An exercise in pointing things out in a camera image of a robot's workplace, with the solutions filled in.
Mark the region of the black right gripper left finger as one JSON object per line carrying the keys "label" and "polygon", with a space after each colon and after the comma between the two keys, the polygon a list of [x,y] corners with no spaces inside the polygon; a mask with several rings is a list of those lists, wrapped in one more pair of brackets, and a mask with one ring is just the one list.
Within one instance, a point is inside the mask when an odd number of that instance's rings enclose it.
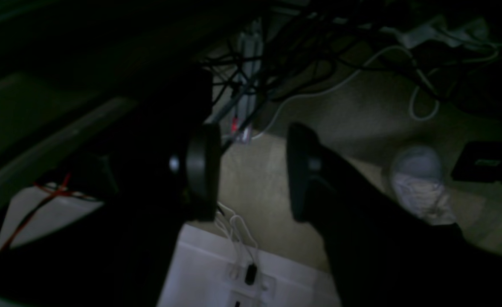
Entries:
{"label": "black right gripper left finger", "polygon": [[122,188],[107,204],[107,307],[157,305],[183,225],[214,218],[220,163],[215,124],[145,133],[122,151]]}

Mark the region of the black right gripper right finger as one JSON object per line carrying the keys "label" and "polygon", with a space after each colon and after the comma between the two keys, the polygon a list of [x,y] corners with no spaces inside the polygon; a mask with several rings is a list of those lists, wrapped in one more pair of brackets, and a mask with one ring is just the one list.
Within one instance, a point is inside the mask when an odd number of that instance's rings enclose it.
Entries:
{"label": "black right gripper right finger", "polygon": [[379,191],[305,125],[290,124],[293,218],[317,230],[345,307],[502,307],[502,256],[458,223],[431,226]]}

